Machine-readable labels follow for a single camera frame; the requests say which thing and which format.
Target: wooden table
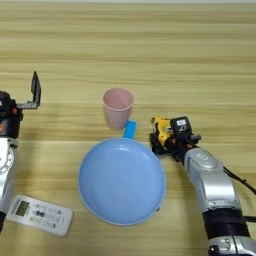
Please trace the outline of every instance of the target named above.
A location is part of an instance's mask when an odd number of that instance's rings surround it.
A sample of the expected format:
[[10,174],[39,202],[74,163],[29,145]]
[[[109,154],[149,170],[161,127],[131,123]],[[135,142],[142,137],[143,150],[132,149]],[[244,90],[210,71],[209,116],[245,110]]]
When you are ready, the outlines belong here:
[[[41,108],[22,122],[16,192],[75,213],[66,238],[6,221],[1,255],[205,256],[201,214],[180,164],[162,160],[164,204],[132,227],[88,212],[79,165],[93,145],[122,135],[102,113],[103,92],[121,86],[136,98],[137,140],[148,143],[153,116],[188,115],[201,146],[256,185],[255,32],[256,5],[1,3],[1,90],[28,100],[34,70],[43,90]],[[244,213],[256,215],[255,197],[235,185]]]

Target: white remote control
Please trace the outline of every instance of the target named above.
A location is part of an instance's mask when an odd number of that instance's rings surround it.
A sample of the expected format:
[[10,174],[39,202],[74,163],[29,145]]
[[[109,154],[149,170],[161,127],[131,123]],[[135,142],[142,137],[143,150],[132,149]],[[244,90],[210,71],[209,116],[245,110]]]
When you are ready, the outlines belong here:
[[35,227],[55,235],[65,236],[73,218],[72,210],[31,197],[17,195],[7,219]]

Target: plastic cup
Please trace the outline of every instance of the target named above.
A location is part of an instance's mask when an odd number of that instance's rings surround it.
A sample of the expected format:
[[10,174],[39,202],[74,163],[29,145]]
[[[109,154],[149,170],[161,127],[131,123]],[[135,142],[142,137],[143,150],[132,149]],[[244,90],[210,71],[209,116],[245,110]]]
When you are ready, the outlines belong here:
[[122,130],[131,113],[133,95],[123,88],[112,88],[103,95],[104,112],[108,126],[112,130]]

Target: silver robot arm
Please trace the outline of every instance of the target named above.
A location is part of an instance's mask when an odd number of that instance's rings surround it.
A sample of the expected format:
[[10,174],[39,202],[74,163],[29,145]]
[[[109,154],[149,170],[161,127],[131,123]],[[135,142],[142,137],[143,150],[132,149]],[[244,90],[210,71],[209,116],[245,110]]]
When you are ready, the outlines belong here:
[[152,123],[152,151],[158,156],[171,155],[181,162],[195,188],[208,236],[209,256],[256,256],[256,241],[250,237],[230,177],[255,194],[256,190],[197,146],[201,136],[193,134],[188,117],[157,117]]
[[32,101],[17,104],[7,92],[0,91],[0,233],[13,194],[13,177],[19,163],[17,139],[24,109],[37,109],[41,102],[41,86],[34,72]]
[[19,162],[17,146],[14,139],[0,138],[0,232],[13,195],[13,177]]
[[209,239],[209,255],[256,256],[241,205],[223,164],[202,148],[189,150],[184,167],[195,188]]

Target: light blue dish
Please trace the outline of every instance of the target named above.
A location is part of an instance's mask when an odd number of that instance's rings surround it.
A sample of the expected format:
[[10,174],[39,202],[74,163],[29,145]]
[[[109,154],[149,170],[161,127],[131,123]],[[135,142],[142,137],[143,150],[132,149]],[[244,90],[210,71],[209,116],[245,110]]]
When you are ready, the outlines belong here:
[[117,138],[97,144],[86,155],[78,180],[87,208],[116,225],[133,225],[150,218],[166,190],[164,170],[144,145]]

